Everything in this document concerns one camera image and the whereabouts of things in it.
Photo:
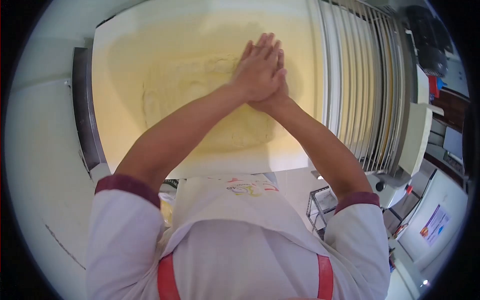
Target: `finger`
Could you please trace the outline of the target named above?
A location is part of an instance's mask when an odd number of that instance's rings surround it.
[[[276,43],[275,43],[275,46],[273,46],[272,48],[272,52],[268,55],[268,58],[267,60],[271,63],[275,63],[276,62],[276,58],[278,56],[278,52],[280,50],[280,45],[281,45],[281,42],[278,40]]]
[[[275,37],[275,35],[273,33],[269,33],[268,34],[268,37],[265,41],[265,44],[263,46],[263,48],[260,50],[260,56],[264,59],[267,58],[267,54],[270,50],[270,47],[272,46],[272,41],[273,41],[273,38]]]
[[[275,73],[275,75],[273,76],[273,82],[276,87],[280,86],[280,84],[285,80],[286,75],[287,69],[280,69]]]
[[[285,52],[283,49],[278,50],[278,62],[276,64],[276,69],[283,69],[285,66]]]
[[[247,46],[245,46],[245,49],[243,50],[243,53],[241,55],[240,61],[245,60],[247,57],[250,56],[253,50],[253,42],[248,41]]]
[[[252,51],[253,56],[256,56],[260,53],[260,50],[262,50],[262,47],[264,46],[265,42],[267,41],[267,38],[268,38],[268,35],[266,33],[262,33],[262,35],[258,39],[258,41],[255,44],[255,47]]]

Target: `poster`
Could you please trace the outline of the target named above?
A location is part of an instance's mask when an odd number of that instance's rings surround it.
[[[439,204],[433,212],[430,220],[428,220],[425,227],[423,227],[423,229],[420,231],[420,234],[423,236],[429,246],[432,246],[433,243],[435,243],[438,236],[440,233],[442,233],[442,230],[447,225],[448,220],[450,220],[450,218]]]

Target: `red object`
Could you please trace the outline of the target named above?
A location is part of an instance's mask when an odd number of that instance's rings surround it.
[[[435,98],[440,96],[440,90],[437,86],[437,77],[428,75],[428,86],[430,88],[430,94],[433,94]]]
[[[333,270],[327,256],[318,255],[318,296],[319,299],[332,300]],[[173,253],[162,258],[158,264],[158,294],[161,300],[180,300],[175,274],[173,271]]]

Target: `hand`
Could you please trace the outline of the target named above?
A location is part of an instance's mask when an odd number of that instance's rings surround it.
[[[276,69],[284,70],[284,67],[285,67],[285,53],[282,49],[280,49],[278,51],[278,62],[277,62]],[[257,101],[257,102],[249,102],[249,105],[258,111],[268,113],[272,107],[274,107],[275,105],[277,106],[281,105],[282,102],[287,99],[289,99],[288,85],[287,85],[285,76],[282,76],[280,81],[280,86],[273,94],[271,94],[269,97],[267,97],[264,100]]]
[[[280,41],[274,46],[274,34],[263,33],[257,44],[247,43],[230,85],[244,94],[245,102],[261,101],[278,90],[286,70],[278,69]]]

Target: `maroon sleeve cuff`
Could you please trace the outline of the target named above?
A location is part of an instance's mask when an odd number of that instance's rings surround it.
[[[373,204],[380,207],[380,198],[373,192],[353,192],[336,206],[335,214],[353,204]]]
[[[160,209],[160,198],[146,183],[128,175],[114,174],[98,181],[95,194],[105,190],[120,190],[140,196]]]

